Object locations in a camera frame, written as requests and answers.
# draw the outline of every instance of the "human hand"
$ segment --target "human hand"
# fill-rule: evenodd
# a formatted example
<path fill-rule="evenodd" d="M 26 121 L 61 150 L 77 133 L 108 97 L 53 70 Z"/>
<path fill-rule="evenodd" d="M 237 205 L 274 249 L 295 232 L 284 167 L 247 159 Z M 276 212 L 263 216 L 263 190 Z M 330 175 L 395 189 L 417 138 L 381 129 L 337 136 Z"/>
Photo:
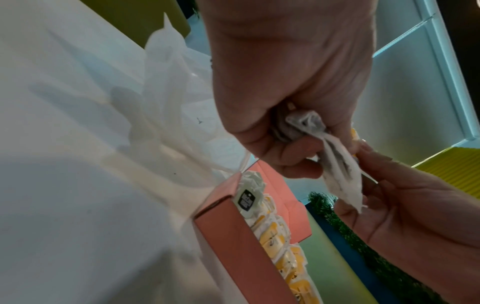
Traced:
<path fill-rule="evenodd" d="M 480 201 L 363 144 L 364 201 L 335 213 L 368 246 L 452 304 L 480 301 Z"/>
<path fill-rule="evenodd" d="M 271 108 L 288 99 L 317 111 L 351 148 L 351 121 L 370 75 L 377 0 L 199 0 L 212 51 L 213 91 L 226 130 L 290 178 L 318 178 L 310 136 L 269 133 Z"/>

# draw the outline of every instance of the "table surface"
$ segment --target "table surface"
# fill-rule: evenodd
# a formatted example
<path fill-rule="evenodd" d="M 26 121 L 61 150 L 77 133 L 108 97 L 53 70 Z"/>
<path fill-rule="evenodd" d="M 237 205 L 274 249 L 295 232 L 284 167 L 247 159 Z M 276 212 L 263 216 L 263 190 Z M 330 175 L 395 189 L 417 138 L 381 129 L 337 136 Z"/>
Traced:
<path fill-rule="evenodd" d="M 0 7 L 0 302 L 245 303 L 189 220 L 215 178 L 137 115 L 144 50 L 78 0 Z"/>

